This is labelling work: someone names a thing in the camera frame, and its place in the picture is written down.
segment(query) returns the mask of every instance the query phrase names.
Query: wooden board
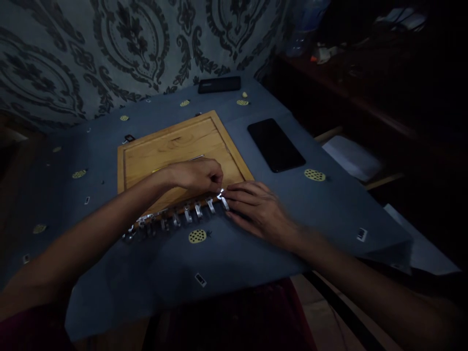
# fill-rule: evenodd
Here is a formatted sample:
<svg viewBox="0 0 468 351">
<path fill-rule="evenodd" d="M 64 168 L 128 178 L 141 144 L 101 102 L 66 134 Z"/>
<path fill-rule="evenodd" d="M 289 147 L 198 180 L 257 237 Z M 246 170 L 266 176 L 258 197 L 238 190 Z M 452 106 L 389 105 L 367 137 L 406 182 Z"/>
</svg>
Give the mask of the wooden board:
<svg viewBox="0 0 468 351">
<path fill-rule="evenodd" d="M 224 173 L 223 188 L 254 179 L 218 115 L 215 111 L 210 111 L 119 146 L 118 193 L 131 188 L 156 169 L 199 155 L 214 158 L 221 164 Z M 157 213 L 201 195 L 182 188 L 171 189 L 144 215 Z"/>
</svg>

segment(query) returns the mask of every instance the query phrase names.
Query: smartphone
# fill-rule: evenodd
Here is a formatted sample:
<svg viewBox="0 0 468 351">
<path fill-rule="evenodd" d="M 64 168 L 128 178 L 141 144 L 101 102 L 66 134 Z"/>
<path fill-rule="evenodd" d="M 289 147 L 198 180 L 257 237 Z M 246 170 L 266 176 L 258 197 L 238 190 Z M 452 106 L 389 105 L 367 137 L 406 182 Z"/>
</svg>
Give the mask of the smartphone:
<svg viewBox="0 0 468 351">
<path fill-rule="evenodd" d="M 202 79 L 198 84 L 198 93 L 220 93 L 240 89 L 240 76 Z"/>
<path fill-rule="evenodd" d="M 273 172 L 286 171 L 306 163 L 273 118 L 251 124 L 247 130 Z"/>
</svg>

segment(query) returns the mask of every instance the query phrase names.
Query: wall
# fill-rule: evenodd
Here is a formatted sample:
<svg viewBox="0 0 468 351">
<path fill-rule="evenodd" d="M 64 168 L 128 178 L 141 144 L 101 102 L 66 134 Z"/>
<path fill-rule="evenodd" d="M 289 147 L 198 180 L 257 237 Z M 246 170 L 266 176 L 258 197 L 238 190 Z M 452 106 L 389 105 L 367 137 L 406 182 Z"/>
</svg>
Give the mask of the wall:
<svg viewBox="0 0 468 351">
<path fill-rule="evenodd" d="M 0 110 L 46 133 L 233 70 L 262 77 L 290 0 L 3 0 Z"/>
</svg>

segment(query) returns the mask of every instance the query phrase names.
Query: plastic bottle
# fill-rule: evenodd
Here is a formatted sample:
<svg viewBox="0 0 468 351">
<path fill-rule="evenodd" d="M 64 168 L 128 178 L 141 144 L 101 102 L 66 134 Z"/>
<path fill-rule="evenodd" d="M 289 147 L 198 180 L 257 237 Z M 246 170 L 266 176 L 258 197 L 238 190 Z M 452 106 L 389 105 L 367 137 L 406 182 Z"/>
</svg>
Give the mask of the plastic bottle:
<svg viewBox="0 0 468 351">
<path fill-rule="evenodd" d="M 295 30 L 286 46 L 286 56 L 301 56 L 307 49 L 331 0 L 303 0 L 294 12 Z"/>
</svg>

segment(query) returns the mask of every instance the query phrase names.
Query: phone screen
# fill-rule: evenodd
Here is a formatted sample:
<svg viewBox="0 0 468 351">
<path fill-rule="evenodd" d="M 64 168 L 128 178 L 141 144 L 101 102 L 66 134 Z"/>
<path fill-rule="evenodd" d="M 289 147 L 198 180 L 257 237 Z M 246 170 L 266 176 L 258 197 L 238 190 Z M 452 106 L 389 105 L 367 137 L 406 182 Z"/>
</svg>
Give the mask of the phone screen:
<svg viewBox="0 0 468 351">
<path fill-rule="evenodd" d="M 251 124 L 247 130 L 273 172 L 286 171 L 306 163 L 273 118 Z"/>
</svg>

